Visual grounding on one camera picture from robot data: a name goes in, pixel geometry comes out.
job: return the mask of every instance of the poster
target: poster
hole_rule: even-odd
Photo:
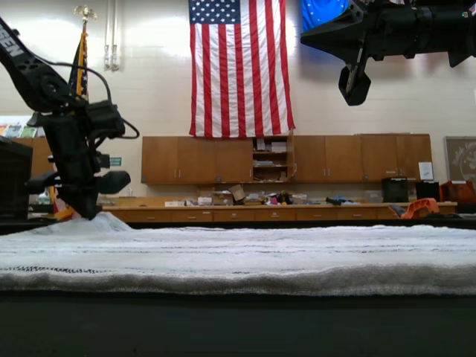
[[[449,179],[476,184],[476,137],[446,137],[445,143]]]

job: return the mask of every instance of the cardboard box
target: cardboard box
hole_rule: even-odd
[[[232,206],[233,194],[230,191],[213,192],[213,206]]]
[[[233,194],[235,201],[241,201],[242,199],[246,197],[245,191],[243,190],[243,186],[241,184],[238,184],[230,188],[230,192]]]

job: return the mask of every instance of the black robotic arm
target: black robotic arm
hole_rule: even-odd
[[[26,104],[35,111],[28,122],[42,126],[57,171],[32,178],[31,193],[56,186],[58,196],[81,216],[97,214],[99,193],[113,194],[130,183],[124,171],[98,176],[109,167],[109,157],[97,151],[106,138],[122,138],[125,120],[110,98],[90,104],[70,89],[66,81],[43,59],[29,51],[0,18],[0,62]]]
[[[475,0],[350,0],[338,18],[301,35],[301,43],[343,61],[339,89],[350,106],[367,98],[368,58],[448,52],[451,67],[476,55]]]

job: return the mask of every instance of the white fabric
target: white fabric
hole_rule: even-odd
[[[136,231],[102,213],[0,237],[0,290],[476,293],[476,231],[428,226]]]

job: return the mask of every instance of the red and white stripes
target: red and white stripes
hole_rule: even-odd
[[[193,136],[262,137],[295,127],[286,1],[241,0],[240,11],[240,24],[191,25]]]

